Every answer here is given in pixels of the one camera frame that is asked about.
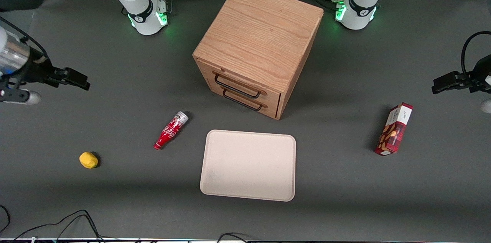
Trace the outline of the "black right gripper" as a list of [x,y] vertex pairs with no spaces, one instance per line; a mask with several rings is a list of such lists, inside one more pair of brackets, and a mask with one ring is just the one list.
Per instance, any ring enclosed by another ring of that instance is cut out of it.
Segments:
[[31,83],[47,84],[49,86],[71,85],[89,91],[91,84],[87,76],[72,69],[58,69],[54,67],[51,60],[39,51],[30,51],[26,65],[21,68],[17,78],[21,85]]

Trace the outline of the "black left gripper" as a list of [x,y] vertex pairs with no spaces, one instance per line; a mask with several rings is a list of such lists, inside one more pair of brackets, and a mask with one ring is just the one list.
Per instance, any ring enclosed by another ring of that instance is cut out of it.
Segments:
[[[474,66],[472,71],[467,72],[472,83],[469,87],[470,93],[477,91],[490,93],[490,75],[491,75],[491,55],[481,58]],[[432,93],[438,94],[444,91],[453,89],[465,89],[468,87],[468,80],[465,74],[453,71],[446,74],[444,77],[439,77],[433,80]]]

